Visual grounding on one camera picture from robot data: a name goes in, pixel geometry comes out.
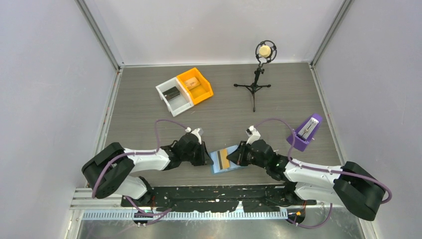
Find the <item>purple container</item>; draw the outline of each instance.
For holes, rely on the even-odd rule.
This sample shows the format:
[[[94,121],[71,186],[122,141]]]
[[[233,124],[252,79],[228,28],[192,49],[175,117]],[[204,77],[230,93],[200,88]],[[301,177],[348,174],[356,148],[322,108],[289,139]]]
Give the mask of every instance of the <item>purple container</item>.
[[[311,118],[314,118],[316,120],[318,120],[318,124],[315,126],[315,128],[312,130],[312,132],[306,136],[306,138],[300,137],[298,136],[298,133],[302,130],[303,127],[305,127],[305,125],[308,123],[309,120],[311,120]],[[308,146],[308,144],[311,142],[312,138],[314,137],[314,134],[316,133],[316,131],[319,129],[319,125],[322,122],[322,116],[318,115],[318,114],[313,114],[311,116],[309,116],[309,118],[307,118],[297,129],[295,129],[295,149],[303,152],[306,147]],[[289,142],[290,145],[292,145],[293,143],[293,135],[290,135],[289,137],[287,137],[287,142]]]

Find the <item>wooden tabletop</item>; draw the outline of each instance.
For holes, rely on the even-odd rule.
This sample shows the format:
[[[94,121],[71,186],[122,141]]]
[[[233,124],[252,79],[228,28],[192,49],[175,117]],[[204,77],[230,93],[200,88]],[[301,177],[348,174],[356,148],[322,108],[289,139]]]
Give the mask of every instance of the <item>wooden tabletop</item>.
[[[293,128],[313,113],[325,115],[307,63],[268,64],[258,84],[271,84],[256,93],[256,112],[252,111],[252,95],[234,83],[249,85],[253,82],[257,64],[197,66],[210,82],[214,96],[193,108],[172,117],[155,86],[193,68],[192,66],[163,66],[125,68],[111,118],[106,145],[120,142],[131,149],[155,149],[154,122],[171,119],[194,129],[202,127],[203,141],[208,152],[247,140],[246,128],[266,118],[278,117]],[[185,133],[176,124],[159,123],[161,145],[171,144]],[[258,127],[261,139],[282,155],[290,145],[286,137],[290,131],[281,123],[272,121]],[[323,121],[315,140],[305,152],[294,150],[292,156],[309,163],[339,165],[331,133]],[[152,186],[229,185],[278,183],[254,165],[221,174],[212,174],[211,166],[193,167],[184,162],[169,171],[142,171]]]

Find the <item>yellow bin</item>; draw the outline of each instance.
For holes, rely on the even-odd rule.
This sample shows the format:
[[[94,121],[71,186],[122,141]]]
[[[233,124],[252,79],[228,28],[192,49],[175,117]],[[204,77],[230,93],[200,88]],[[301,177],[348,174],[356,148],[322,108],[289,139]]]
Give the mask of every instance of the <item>yellow bin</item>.
[[[184,82],[191,79],[192,77],[195,77],[200,84],[189,90]],[[205,79],[205,77],[199,72],[196,67],[178,75],[177,79],[191,96],[194,105],[197,105],[200,102],[214,95],[210,83]]]

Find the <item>tripod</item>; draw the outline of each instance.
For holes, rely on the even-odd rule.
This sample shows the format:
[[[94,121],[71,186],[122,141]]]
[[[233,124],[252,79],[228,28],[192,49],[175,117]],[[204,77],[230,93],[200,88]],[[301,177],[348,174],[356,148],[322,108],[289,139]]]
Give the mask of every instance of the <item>tripod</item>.
[[[235,87],[238,87],[238,86],[245,87],[251,92],[252,97],[253,97],[253,111],[255,112],[255,92],[261,90],[263,87],[267,87],[267,88],[271,87],[271,85],[260,86],[260,85],[257,84],[259,76],[261,75],[261,73],[264,74],[264,69],[262,69],[261,64],[258,65],[258,68],[256,68],[256,71],[254,71],[254,73],[255,73],[255,81],[250,86],[238,85],[238,84],[234,84],[234,86]]]

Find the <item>cream microphone head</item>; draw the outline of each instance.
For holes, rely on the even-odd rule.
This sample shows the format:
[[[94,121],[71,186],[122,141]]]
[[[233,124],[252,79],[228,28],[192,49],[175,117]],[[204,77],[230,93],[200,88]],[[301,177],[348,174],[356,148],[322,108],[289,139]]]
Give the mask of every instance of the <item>cream microphone head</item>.
[[[259,55],[262,57],[269,57],[271,55],[271,48],[269,46],[261,46],[261,48],[259,48]]]

